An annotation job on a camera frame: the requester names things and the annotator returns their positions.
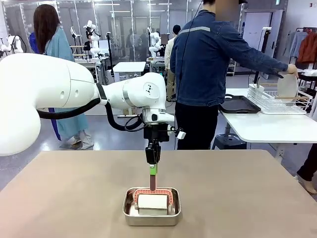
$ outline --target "white dish rack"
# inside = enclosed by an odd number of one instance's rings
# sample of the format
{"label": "white dish rack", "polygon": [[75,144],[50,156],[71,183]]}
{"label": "white dish rack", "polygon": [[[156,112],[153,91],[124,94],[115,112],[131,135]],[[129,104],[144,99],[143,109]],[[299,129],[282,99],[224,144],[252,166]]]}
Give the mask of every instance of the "white dish rack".
{"label": "white dish rack", "polygon": [[277,84],[249,84],[248,99],[261,108],[264,114],[305,115],[313,97],[298,91],[294,98],[279,97]]}

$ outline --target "orange jacket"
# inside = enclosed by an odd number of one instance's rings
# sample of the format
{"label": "orange jacket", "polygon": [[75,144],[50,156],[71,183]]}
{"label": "orange jacket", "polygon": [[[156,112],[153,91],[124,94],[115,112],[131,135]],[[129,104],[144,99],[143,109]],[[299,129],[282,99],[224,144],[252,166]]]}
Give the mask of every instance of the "orange jacket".
{"label": "orange jacket", "polygon": [[310,33],[302,41],[297,62],[315,63],[317,57],[317,33]]}

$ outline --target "gray floor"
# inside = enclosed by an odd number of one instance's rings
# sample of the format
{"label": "gray floor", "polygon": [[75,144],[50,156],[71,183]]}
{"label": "gray floor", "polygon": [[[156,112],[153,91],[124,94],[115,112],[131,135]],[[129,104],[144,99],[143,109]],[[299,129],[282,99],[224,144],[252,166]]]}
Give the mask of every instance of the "gray floor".
{"label": "gray floor", "polygon": [[[247,76],[234,76],[227,78],[227,88],[246,88]],[[173,111],[174,105],[168,108]],[[144,150],[147,141],[143,139],[143,132],[121,132],[113,129],[107,122],[106,116],[87,116],[89,121],[89,132],[94,138],[94,150]],[[208,123],[207,118],[201,118],[202,125]],[[222,115],[219,116],[216,134],[224,133],[226,121]],[[162,143],[162,150],[174,150],[174,136],[170,141]],[[264,149],[274,154],[274,149],[269,144],[248,145],[252,149]],[[282,165],[287,171],[295,175],[296,171],[307,158],[311,145],[289,145],[287,147]],[[27,150],[14,155],[0,157],[0,190],[10,182],[40,151],[60,150],[60,141],[56,139],[50,120],[42,120],[41,132],[36,142]]]}

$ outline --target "glass partition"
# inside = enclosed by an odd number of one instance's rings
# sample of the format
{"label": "glass partition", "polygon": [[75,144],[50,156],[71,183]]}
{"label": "glass partition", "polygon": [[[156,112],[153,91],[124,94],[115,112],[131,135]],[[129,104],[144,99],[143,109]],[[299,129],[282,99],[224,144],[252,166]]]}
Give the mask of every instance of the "glass partition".
{"label": "glass partition", "polygon": [[81,42],[77,39],[77,44],[83,45],[88,41],[84,25],[91,20],[97,26],[96,32],[101,35],[101,40],[106,40],[106,33],[110,32],[113,61],[117,63],[145,61],[149,56],[147,28],[150,26],[153,31],[161,34],[169,33],[171,39],[173,26],[178,24],[183,27],[192,20],[200,2],[201,0],[58,0],[3,4],[9,34],[20,35],[25,42],[34,31],[33,14],[38,5],[50,4],[56,8],[70,45],[75,44],[71,27],[76,34],[81,35]]}
{"label": "glass partition", "polygon": [[[77,35],[81,35],[82,37],[85,37],[84,39],[86,39],[86,35],[83,36],[83,33],[85,33],[84,28],[79,28],[80,25],[77,19],[75,2],[74,1],[58,1],[57,9],[58,9],[58,14],[59,14],[64,32],[66,34],[68,43],[72,46],[75,45],[75,40],[72,37],[72,34],[70,32],[71,27],[74,28],[75,33]],[[80,43],[82,43],[82,40],[80,39],[80,42],[79,42],[79,39],[77,38],[76,45],[79,45]]]}
{"label": "glass partition", "polygon": [[172,37],[174,25],[180,25],[181,28],[186,24],[186,0],[169,0],[172,5],[169,6],[169,33]]}
{"label": "glass partition", "polygon": [[95,13],[93,8],[92,1],[76,1],[76,8],[78,14],[79,28],[82,35],[83,43],[88,41],[86,36],[86,29],[84,28],[87,25],[88,21],[91,20],[93,24],[96,24]]}
{"label": "glass partition", "polygon": [[119,61],[134,61],[134,43],[130,1],[113,1],[110,11],[114,19]]}
{"label": "glass partition", "polygon": [[7,21],[7,29],[8,33],[12,36],[19,36],[21,38],[22,50],[25,52],[31,52],[28,38],[26,36],[26,31],[23,19],[22,19],[22,11],[19,4],[10,5],[5,8],[6,21]]}

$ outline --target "white plate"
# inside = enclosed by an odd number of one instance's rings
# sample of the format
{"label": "white plate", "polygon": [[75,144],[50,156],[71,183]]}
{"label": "white plate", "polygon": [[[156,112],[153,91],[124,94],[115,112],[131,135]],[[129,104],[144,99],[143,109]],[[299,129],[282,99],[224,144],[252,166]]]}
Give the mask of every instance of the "white plate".
{"label": "white plate", "polygon": [[279,97],[293,98],[297,96],[298,83],[294,74],[284,74],[277,83],[277,92]]}

